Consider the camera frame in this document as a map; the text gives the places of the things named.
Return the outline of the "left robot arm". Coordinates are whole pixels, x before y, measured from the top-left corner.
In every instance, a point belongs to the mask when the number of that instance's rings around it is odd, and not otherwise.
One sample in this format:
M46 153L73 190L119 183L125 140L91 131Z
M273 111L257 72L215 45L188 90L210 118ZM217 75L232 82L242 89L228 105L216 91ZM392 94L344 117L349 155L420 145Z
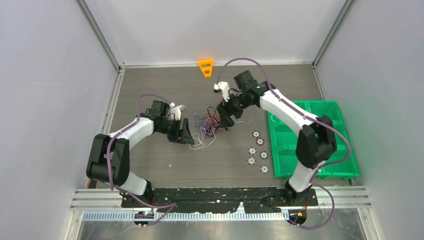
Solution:
M91 145L86 176L133 194L136 203L148 207L154 199L152 183L131 172L130 151L155 133L166 135L172 143L194 144L189 120L181 117L185 109L184 105L154 100L150 108L120 130L97 134Z

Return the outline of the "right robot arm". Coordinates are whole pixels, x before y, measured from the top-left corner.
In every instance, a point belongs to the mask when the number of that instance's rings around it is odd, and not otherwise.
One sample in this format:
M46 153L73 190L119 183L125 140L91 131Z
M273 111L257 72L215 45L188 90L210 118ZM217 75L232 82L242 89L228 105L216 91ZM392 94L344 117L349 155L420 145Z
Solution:
M302 109L269 80L259 83L248 70L233 79L238 87L236 94L231 93L228 82L218 81L213 85L213 91L222 95L216 107L219 127L233 127L234 119L239 119L250 106L257 106L285 123L297 137L298 163L285 183L284 194L288 203L299 205L309 193L316 172L337 150L333 121L326 115L318 117Z

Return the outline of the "blue poker chip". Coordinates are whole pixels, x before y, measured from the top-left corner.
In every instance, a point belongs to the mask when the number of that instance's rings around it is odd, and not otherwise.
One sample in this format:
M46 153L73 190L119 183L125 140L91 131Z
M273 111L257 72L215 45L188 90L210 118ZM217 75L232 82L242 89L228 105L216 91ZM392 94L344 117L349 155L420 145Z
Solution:
M268 167L267 165L262 165L262 166L260 167L260 172L261 172L262 174L267 174L267 173L269 172L269 167Z
M259 132L259 131L255 130L255 131L253 131L253 132L252 132L252 136L253 136L254 138L259 138L259 137L261 136L261 134L260 134L260 132Z
M266 151L261 151L259 156L261 159L266 160L268 158L268 153Z
M255 164L256 164L256 159L255 159L254 157L249 157L249 158L247 159L247 162L248 162L248 164L249 164L250 166L253 166L253 165L255 165Z
M257 150L256 150L256 148L255 147L250 147L249 149L248 149L248 152L249 152L249 154L250 155L255 155L256 153L257 153Z

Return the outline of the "brown poker chip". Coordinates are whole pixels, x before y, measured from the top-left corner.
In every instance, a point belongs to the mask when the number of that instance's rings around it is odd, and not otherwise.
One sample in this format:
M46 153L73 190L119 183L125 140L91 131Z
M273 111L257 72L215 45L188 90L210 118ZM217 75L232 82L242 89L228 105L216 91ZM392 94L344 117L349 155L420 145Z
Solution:
M262 146L264 144L264 139L259 137L256 139L255 142L258 146Z

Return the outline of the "orange triangular plastic stand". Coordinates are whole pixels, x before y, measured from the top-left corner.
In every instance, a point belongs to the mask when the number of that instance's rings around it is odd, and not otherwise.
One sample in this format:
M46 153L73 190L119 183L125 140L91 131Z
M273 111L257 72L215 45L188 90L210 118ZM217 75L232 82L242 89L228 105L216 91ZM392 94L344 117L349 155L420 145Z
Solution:
M196 63L205 78L210 78L212 76L214 66L213 59L198 60Z

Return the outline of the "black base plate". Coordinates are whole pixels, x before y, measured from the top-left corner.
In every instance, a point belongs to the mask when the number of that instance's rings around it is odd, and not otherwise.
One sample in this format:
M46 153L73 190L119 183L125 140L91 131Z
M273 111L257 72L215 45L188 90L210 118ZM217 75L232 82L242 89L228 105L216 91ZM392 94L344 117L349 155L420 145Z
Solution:
M122 208L154 206L165 213L234 213L243 207L248 214L277 213L280 208L316 207L318 200L314 189L294 199L282 187L206 187L206 188L155 188L143 195L120 191Z

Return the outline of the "aluminium rail frame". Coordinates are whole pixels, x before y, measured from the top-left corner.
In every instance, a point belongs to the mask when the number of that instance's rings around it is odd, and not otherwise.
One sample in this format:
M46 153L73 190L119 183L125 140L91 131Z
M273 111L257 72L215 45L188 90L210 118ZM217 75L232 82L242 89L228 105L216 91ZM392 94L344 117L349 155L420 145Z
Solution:
M168 222L205 222L205 221L265 221L288 220L306 210L370 209L372 207L365 188L359 186L314 187L315 193L307 206L276 206L270 209L259 204L255 210L247 208L247 203L227 200L207 203L206 210L200 210L193 204L188 210L176 207L155 208L148 206L123 207L125 196L117 190L78 189L71 203L72 211L81 211L84 221L129 221L138 220L139 212L147 212L146 221Z

